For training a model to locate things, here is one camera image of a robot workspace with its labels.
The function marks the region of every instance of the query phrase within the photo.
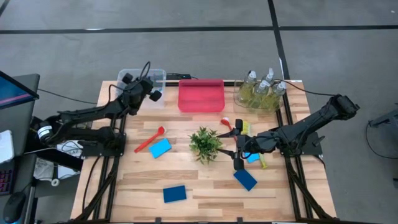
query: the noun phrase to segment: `plastic container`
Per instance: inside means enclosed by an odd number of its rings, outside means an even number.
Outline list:
[[[180,80],[178,108],[184,113],[218,113],[225,107],[223,80]]]
[[[279,101],[279,104],[275,108],[270,108],[270,109],[251,108],[248,106],[248,104],[241,103],[238,100],[238,93],[239,93],[240,86],[242,84],[243,84],[243,81],[241,81],[241,80],[235,80],[235,82],[234,82],[234,112],[236,112],[236,113],[271,114],[280,108],[282,100]]]
[[[126,68],[121,70],[118,74],[117,86],[120,88],[126,87],[126,84],[122,82],[124,75],[126,73],[129,73],[130,75],[132,75],[132,79],[135,80],[141,74],[141,70],[142,70],[141,68],[140,69]],[[159,92],[162,93],[162,97],[156,102],[153,102],[147,97],[142,102],[141,108],[142,109],[164,108],[164,94],[165,94],[166,82],[159,82],[159,81],[166,81],[166,71],[163,69],[150,69],[147,77],[154,82],[154,88],[152,89],[152,91],[158,90]],[[122,90],[116,89],[116,97],[119,96],[121,92]]]

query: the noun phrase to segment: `wooden table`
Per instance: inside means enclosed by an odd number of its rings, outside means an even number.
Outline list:
[[[115,84],[111,81],[103,82],[99,105],[107,102],[108,87],[112,83]],[[295,84],[303,88],[302,82],[296,81]],[[290,85],[287,87],[292,116],[296,122],[310,114],[307,98],[304,92]],[[200,126],[226,133],[229,131],[228,128],[220,124],[223,117],[228,117],[233,123],[236,118],[249,121],[252,124],[253,134],[277,126],[275,113],[269,115],[234,113],[233,87],[225,87],[224,92],[226,104],[221,113],[183,114],[177,106],[178,87],[167,87],[164,109],[142,108],[137,116],[128,116],[125,128],[127,146],[119,164],[112,222],[154,222],[155,217],[162,217],[162,221],[165,222],[227,222],[236,221],[236,217],[243,217],[245,221],[295,220],[285,162],[278,150],[265,154],[268,165],[266,170],[261,169],[259,161],[252,164],[247,164],[245,161],[245,168],[258,181],[250,192],[243,189],[233,177],[235,172],[233,162],[227,155],[219,153],[216,162],[211,162],[209,165],[195,162],[195,155],[188,146],[190,143],[188,135]],[[284,124],[287,124],[284,108],[281,108],[281,111]],[[103,119],[94,122],[93,128],[108,125],[109,120]],[[172,149],[158,159],[153,159],[148,148],[134,153],[134,149],[151,137],[159,126],[167,129],[164,138],[170,141]],[[233,138],[222,139],[222,142],[225,149],[234,150],[236,147]],[[83,193],[94,160],[93,157],[84,161],[71,218],[81,213]],[[302,160],[309,191],[327,213],[335,216],[322,163],[313,156],[302,156]],[[101,165],[102,158],[91,177],[86,206],[97,191]],[[187,199],[164,203],[162,189],[181,184],[187,188]],[[298,189],[297,192],[301,214],[304,217],[302,195]],[[105,193],[100,218],[104,217],[104,204],[107,198],[108,194]]]

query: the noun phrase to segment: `gray floor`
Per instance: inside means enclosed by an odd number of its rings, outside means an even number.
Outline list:
[[[280,26],[398,24],[395,0],[274,0]],[[265,0],[11,0],[0,29],[92,29],[180,26],[271,26]],[[396,223],[398,163],[367,147],[367,120],[396,108],[398,30],[283,31],[291,79],[307,89],[348,95],[358,115],[320,131],[326,172],[337,214],[344,220]],[[145,34],[0,35],[0,69],[10,75],[41,74],[40,88],[96,101],[102,80],[124,68],[191,73],[198,78],[238,78],[247,70],[274,67],[281,77],[273,31]],[[327,98],[307,95],[312,111]],[[87,105],[42,93],[34,114]],[[369,130],[375,150],[398,156],[382,130]],[[69,194],[39,200],[37,218],[67,220],[77,181],[61,183]],[[62,206],[51,205],[63,202]]]

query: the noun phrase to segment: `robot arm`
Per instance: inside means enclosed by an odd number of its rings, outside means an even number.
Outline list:
[[[159,91],[152,93],[153,82],[147,77],[132,81],[132,76],[126,74],[123,82],[127,84],[123,92],[104,106],[60,111],[58,115],[42,121],[37,131],[40,141],[45,145],[54,146],[67,139],[84,140],[78,142],[83,146],[83,156],[120,155],[121,152],[117,150],[107,149],[121,148],[124,145],[125,135],[115,133],[111,127],[91,130],[74,128],[74,126],[103,118],[118,119],[127,114],[136,115],[146,95],[149,95],[153,101],[157,101],[162,96]]]
[[[297,154],[296,149],[300,149],[306,144],[308,135],[330,121],[352,118],[357,110],[359,110],[359,106],[355,105],[347,96],[335,95],[320,110],[293,125],[274,128],[259,133],[257,136],[249,137],[240,134],[243,122],[237,119],[236,128],[230,133],[222,134],[219,137],[227,138],[236,135],[236,152],[229,152],[229,155],[234,160],[234,168],[239,170],[244,169],[242,160],[245,159],[243,157],[244,152],[263,154],[271,153],[278,148],[284,154],[294,156]]]

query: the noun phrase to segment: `yellow object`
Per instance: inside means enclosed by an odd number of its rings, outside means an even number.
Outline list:
[[[248,136],[251,136],[251,124],[247,121],[243,121],[243,129],[241,134],[247,134]]]
[[[266,164],[266,160],[264,159],[264,155],[263,154],[259,154],[259,157],[260,157],[262,169],[266,169],[267,168],[267,164]]]

